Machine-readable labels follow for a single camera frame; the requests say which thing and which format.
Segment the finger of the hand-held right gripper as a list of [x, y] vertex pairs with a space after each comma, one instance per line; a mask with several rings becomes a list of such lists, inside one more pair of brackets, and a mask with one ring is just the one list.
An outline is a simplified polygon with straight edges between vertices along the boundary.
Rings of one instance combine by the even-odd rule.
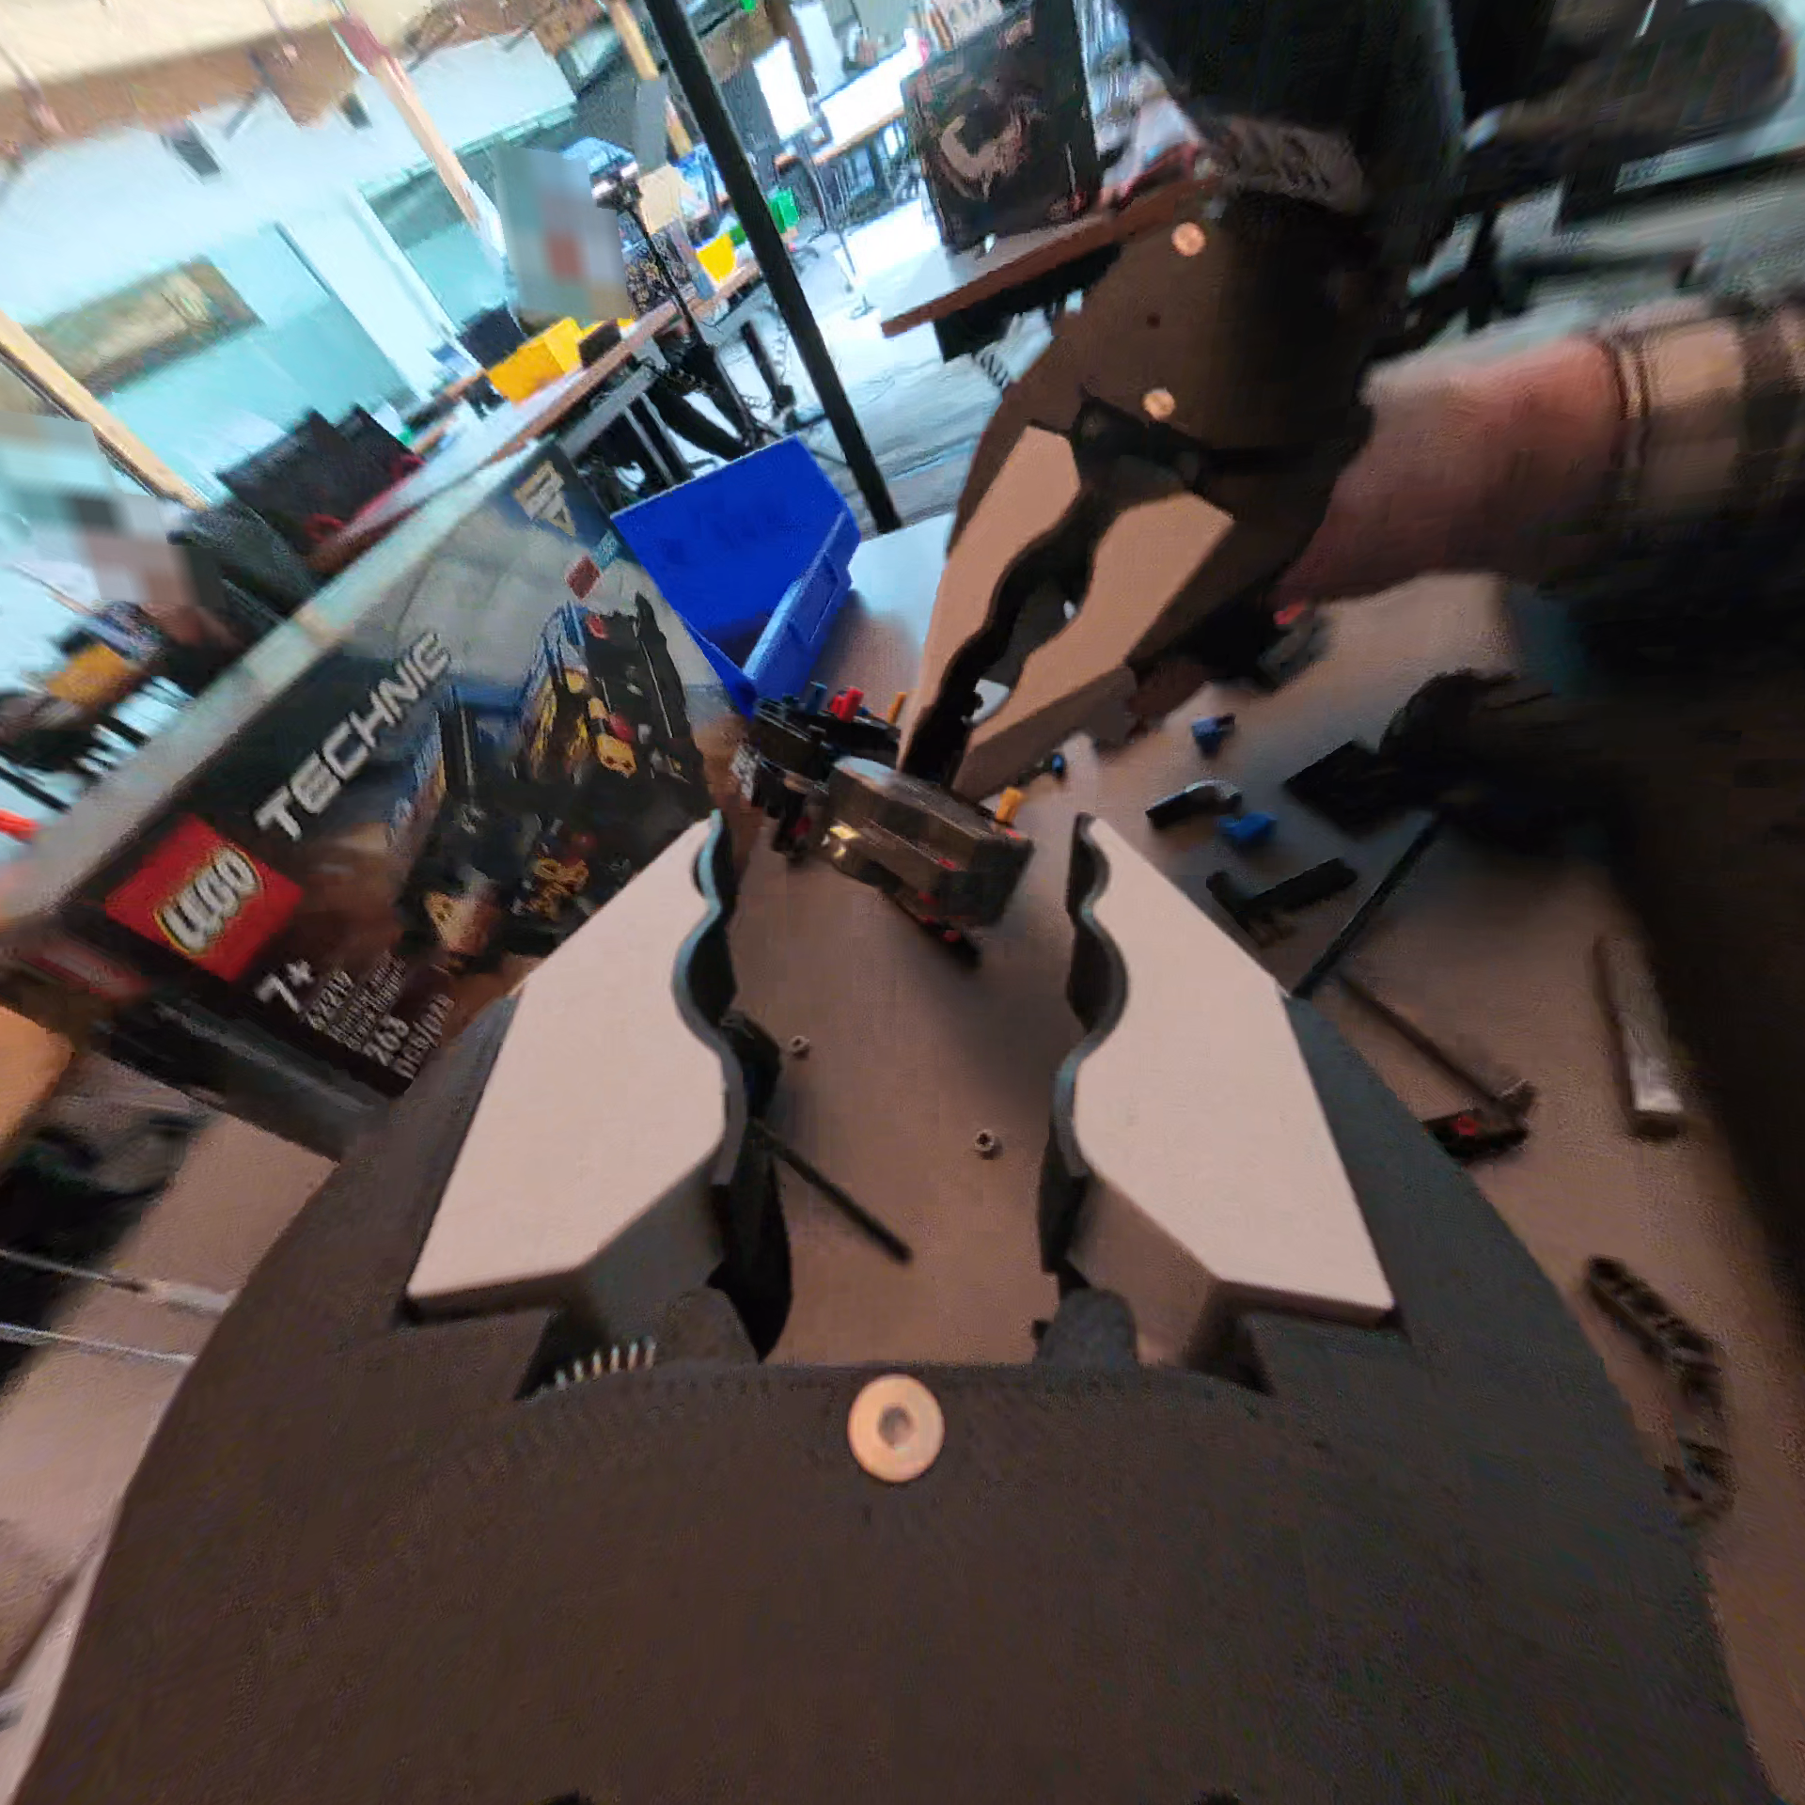
[[1020, 576], [1068, 528], [1078, 498], [1072, 442], [1026, 428], [944, 560], [901, 742], [904, 775], [956, 780], [977, 687], [1023, 611]]
[[1011, 687], [971, 729], [958, 798], [1001, 793], [1077, 732], [1121, 729], [1136, 689], [1133, 660], [1177, 619], [1181, 595], [1232, 528], [1227, 512], [1189, 491], [1115, 518], [1074, 612], [1023, 658]]

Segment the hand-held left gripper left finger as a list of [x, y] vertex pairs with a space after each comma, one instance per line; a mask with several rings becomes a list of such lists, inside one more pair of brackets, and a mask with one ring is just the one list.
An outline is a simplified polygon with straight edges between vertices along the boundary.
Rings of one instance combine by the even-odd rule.
[[735, 844], [689, 824], [517, 984], [407, 1284], [417, 1317], [548, 1308], [600, 1352], [726, 1296], [756, 1361], [790, 1314], [758, 1129], [782, 1072], [736, 1008]]

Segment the toy truck chassis with motor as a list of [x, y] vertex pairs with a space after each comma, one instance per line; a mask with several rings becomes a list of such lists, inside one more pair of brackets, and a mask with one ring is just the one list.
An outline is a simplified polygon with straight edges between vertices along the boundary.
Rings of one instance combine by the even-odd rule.
[[1011, 824], [1020, 801], [968, 804], [898, 770], [898, 694], [875, 714], [856, 687], [758, 698], [732, 756], [747, 805], [774, 827], [789, 863], [826, 869], [881, 894], [963, 968], [982, 961], [979, 935], [1003, 914], [1031, 860]]

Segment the person's right hand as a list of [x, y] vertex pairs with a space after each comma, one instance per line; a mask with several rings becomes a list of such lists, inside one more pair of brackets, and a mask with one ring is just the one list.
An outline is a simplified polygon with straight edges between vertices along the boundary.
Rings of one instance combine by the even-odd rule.
[[1597, 340], [1405, 359], [1365, 400], [1368, 439], [1276, 602], [1365, 600], [1438, 574], [1538, 580], [1607, 546], [1625, 418]]

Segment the thin black axle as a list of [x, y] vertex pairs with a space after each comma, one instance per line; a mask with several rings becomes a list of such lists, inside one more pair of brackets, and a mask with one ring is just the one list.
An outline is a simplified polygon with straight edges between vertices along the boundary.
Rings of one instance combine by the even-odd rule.
[[1442, 1021], [1421, 1006], [1385, 997], [1356, 968], [1343, 968], [1338, 973], [1338, 987], [1367, 1015], [1383, 1022], [1447, 1076], [1456, 1078], [1490, 1106], [1517, 1119], [1528, 1118], [1534, 1108], [1538, 1100], [1537, 1085], [1495, 1048], [1481, 1045], [1469, 1032], [1454, 1026], [1451, 1021]]

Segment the black toy connector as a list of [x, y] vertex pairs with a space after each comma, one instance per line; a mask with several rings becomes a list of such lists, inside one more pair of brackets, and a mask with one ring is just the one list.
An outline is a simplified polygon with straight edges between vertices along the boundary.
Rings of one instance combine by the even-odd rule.
[[1356, 869], [1335, 857], [1259, 889], [1244, 885], [1232, 870], [1217, 870], [1205, 879], [1205, 891], [1242, 938], [1264, 950], [1291, 936], [1299, 914], [1343, 896], [1357, 880]]

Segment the short black axle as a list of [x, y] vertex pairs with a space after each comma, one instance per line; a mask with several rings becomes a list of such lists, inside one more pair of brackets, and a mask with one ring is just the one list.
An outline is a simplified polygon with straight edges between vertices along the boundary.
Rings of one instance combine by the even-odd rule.
[[809, 1187], [854, 1230], [879, 1246], [898, 1266], [913, 1262], [913, 1246], [891, 1230], [879, 1213], [861, 1205], [843, 1184], [831, 1179], [819, 1165], [799, 1154], [765, 1119], [749, 1119], [749, 1135], [806, 1187]]

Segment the blue plastic bin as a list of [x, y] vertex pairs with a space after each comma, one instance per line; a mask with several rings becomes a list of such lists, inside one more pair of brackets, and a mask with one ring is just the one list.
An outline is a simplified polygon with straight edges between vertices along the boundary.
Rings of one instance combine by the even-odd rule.
[[861, 533], [801, 439], [634, 503], [612, 525], [743, 716], [809, 686]]

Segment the black beam with red pins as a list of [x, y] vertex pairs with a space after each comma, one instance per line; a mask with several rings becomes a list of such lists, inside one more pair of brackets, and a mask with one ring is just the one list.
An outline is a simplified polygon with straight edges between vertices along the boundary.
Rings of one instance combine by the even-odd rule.
[[1514, 1154], [1528, 1143], [1528, 1119], [1538, 1092], [1529, 1080], [1490, 1090], [1471, 1078], [1462, 1080], [1458, 1106], [1421, 1115], [1417, 1123], [1458, 1165], [1477, 1165]]

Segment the long black axle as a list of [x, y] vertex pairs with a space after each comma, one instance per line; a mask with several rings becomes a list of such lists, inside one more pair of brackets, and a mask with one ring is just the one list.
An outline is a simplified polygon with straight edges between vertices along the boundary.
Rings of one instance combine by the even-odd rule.
[[1409, 844], [1399, 850], [1392, 863], [1365, 894], [1361, 904], [1338, 927], [1335, 936], [1325, 944], [1321, 953], [1298, 975], [1291, 987], [1295, 1001], [1310, 1001], [1324, 984], [1335, 977], [1343, 964], [1367, 944], [1371, 933], [1381, 921], [1389, 904], [1399, 896], [1403, 885], [1414, 877], [1419, 866], [1426, 861], [1433, 846], [1444, 837], [1449, 827], [1444, 812], [1433, 812], [1423, 827], [1411, 835]]

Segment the black toy set box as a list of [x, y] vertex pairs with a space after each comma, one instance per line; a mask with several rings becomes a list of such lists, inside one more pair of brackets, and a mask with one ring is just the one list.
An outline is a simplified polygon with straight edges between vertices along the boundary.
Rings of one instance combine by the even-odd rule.
[[1062, 228], [1102, 190], [1077, 9], [1014, 4], [901, 83], [941, 246]]

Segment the toy truck set box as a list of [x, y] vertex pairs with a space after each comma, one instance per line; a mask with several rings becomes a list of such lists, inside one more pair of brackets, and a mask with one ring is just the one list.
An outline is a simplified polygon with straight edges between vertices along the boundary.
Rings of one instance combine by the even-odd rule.
[[5, 870], [5, 1006], [337, 1156], [725, 799], [739, 718], [557, 448], [426, 504]]

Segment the long grey toy beam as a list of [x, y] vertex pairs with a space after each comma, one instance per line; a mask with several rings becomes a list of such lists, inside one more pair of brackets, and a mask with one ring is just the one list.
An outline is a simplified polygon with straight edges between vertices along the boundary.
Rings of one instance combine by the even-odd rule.
[[1592, 973], [1606, 1015], [1617, 1100], [1640, 1139], [1673, 1139], [1686, 1129], [1678, 1054], [1663, 1001], [1641, 948], [1632, 938], [1598, 935]]

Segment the black angled toy beam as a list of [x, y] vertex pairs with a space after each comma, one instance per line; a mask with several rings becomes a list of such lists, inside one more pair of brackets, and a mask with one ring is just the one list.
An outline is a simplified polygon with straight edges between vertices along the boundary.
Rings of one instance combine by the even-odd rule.
[[1658, 1368], [1669, 1400], [1677, 1464], [1667, 1492], [1683, 1524], [1716, 1521], [1732, 1502], [1724, 1367], [1716, 1342], [1655, 1284], [1611, 1254], [1585, 1264], [1585, 1294]]

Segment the black tripod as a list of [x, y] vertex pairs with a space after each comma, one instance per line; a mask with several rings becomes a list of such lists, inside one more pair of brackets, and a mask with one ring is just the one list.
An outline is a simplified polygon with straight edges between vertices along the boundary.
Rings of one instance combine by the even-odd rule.
[[634, 166], [595, 177], [592, 197], [619, 223], [634, 321], [654, 321], [648, 351], [642, 352], [650, 365], [650, 413], [665, 432], [717, 465], [765, 446], [772, 434], [739, 393], [716, 340], [705, 331], [705, 317], [721, 302], [684, 219], [654, 226]]

